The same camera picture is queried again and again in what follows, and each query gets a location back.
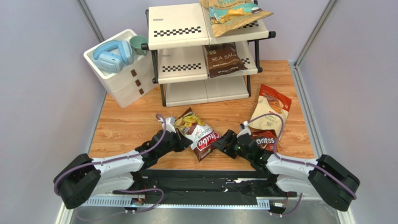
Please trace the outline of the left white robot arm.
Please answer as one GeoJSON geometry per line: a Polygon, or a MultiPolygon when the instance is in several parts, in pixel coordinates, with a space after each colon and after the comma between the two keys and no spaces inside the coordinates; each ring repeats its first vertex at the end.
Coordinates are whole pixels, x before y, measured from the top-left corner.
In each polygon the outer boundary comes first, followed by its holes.
{"type": "Polygon", "coordinates": [[[165,154],[184,151],[192,141],[179,131],[160,130],[136,149],[106,158],[78,155],[53,180],[54,192],[67,209],[74,209],[90,197],[107,192],[138,190],[139,172],[157,164],[165,154]]]}

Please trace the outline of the Chuba cassava chips bag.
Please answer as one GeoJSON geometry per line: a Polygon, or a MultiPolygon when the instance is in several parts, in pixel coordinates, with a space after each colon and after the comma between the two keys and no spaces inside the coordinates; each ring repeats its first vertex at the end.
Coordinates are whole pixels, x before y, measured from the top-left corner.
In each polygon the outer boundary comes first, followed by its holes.
{"type": "Polygon", "coordinates": [[[191,140],[190,148],[201,162],[214,151],[212,143],[221,138],[221,135],[203,121],[191,108],[188,108],[176,121],[174,127],[184,137],[191,140]]]}

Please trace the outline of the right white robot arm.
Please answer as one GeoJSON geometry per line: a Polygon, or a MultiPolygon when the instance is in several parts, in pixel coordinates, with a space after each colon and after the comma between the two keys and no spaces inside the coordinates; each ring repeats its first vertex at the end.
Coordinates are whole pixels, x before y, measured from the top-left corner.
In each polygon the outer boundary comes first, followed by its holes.
{"type": "Polygon", "coordinates": [[[258,172],[271,177],[283,192],[319,196],[329,206],[347,211],[360,180],[332,156],[300,159],[276,152],[277,138],[272,131],[238,135],[228,130],[212,146],[229,157],[248,160],[258,172]]]}

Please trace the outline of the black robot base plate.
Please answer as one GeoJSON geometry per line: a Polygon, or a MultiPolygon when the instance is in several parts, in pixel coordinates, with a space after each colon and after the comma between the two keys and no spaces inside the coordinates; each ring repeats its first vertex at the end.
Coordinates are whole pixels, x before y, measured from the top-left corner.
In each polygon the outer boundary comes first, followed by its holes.
{"type": "Polygon", "coordinates": [[[296,192],[283,192],[276,175],[257,171],[147,169],[132,173],[135,183],[128,190],[150,189],[146,203],[173,205],[255,205],[257,197],[296,199],[296,192]]]}

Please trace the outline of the brown Kettle sea salt bag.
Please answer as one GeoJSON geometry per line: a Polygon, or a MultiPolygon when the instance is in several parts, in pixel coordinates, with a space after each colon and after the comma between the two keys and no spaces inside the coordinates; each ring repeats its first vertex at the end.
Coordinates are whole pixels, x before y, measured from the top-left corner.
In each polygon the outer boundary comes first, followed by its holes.
{"type": "Polygon", "coordinates": [[[234,42],[206,45],[205,49],[210,78],[247,70],[247,67],[237,54],[234,42]]]}

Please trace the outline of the tan teal chips bag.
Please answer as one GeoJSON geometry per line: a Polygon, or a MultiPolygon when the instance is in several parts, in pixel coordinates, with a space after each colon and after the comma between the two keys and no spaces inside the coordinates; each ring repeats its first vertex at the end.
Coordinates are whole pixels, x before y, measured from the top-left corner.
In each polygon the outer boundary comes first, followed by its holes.
{"type": "Polygon", "coordinates": [[[214,37],[273,15],[252,0],[201,0],[200,3],[208,10],[214,37]]]}

